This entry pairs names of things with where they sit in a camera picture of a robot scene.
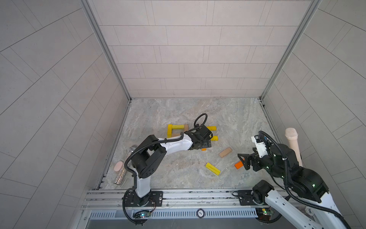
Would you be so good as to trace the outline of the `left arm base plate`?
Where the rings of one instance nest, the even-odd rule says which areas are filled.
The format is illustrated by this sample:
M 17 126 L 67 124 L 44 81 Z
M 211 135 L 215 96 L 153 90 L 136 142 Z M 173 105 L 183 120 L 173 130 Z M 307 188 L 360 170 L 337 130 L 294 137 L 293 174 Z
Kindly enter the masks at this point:
M 128 191 L 124 197 L 125 207 L 161 207 L 163 201 L 162 191 L 150 191 L 146 196 L 139 197 L 135 191 Z

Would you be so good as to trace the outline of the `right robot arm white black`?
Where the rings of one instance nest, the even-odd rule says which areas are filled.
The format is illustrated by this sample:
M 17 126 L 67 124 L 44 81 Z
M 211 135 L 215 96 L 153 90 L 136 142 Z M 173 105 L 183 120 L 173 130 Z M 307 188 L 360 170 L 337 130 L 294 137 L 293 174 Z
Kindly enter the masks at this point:
M 300 166 L 295 151 L 284 144 L 262 141 L 251 154 L 237 155 L 246 170 L 266 171 L 272 179 L 283 181 L 287 196 L 312 210 L 321 229 L 349 229 L 322 177 Z M 314 229 L 312 220 L 282 197 L 269 182 L 261 180 L 252 189 L 251 199 L 267 204 L 299 229 Z

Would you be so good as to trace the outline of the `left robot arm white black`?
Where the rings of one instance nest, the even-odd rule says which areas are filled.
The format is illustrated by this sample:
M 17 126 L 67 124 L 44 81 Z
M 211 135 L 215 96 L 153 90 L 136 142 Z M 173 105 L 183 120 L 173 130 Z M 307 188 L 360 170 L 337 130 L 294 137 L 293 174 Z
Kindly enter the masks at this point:
M 125 169 L 132 173 L 132 192 L 140 199 L 149 198 L 150 176 L 157 171 L 164 157 L 179 151 L 210 148 L 213 133 L 201 125 L 172 138 L 148 136 L 126 159 Z

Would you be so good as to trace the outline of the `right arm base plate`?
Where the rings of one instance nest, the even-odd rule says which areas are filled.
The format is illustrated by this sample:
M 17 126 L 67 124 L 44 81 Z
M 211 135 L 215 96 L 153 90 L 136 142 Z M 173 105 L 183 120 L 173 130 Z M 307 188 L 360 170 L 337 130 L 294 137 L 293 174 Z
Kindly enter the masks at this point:
M 265 205 L 265 198 L 268 197 L 269 191 L 263 190 L 239 190 L 236 191 L 236 197 L 239 198 L 241 204 L 255 204 L 258 206 Z

